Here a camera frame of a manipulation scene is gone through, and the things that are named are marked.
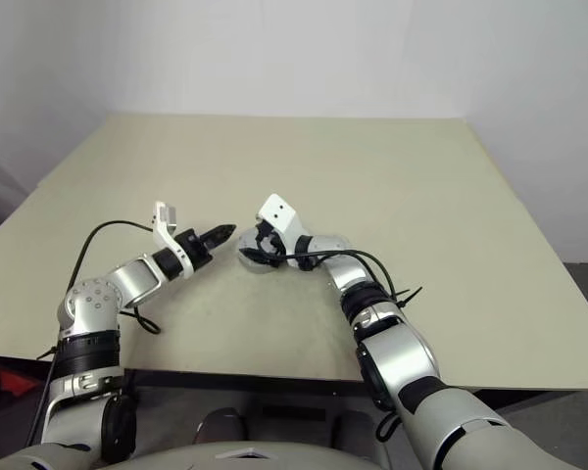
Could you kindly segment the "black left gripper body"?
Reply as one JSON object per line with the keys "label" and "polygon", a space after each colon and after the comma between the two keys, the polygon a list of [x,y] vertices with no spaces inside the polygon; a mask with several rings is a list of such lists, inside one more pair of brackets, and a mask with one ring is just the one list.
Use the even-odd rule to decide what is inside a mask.
{"label": "black left gripper body", "polygon": [[176,235],[175,241],[187,254],[194,269],[200,269],[212,261],[213,257],[209,249],[192,228]]}

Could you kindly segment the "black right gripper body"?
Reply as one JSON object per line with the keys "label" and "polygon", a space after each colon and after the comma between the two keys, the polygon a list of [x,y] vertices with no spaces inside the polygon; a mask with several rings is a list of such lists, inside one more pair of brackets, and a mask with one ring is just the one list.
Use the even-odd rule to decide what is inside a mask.
{"label": "black right gripper body", "polygon": [[274,230],[258,231],[257,249],[260,252],[259,264],[279,268],[284,263],[282,257],[286,255],[285,248],[280,236]]}

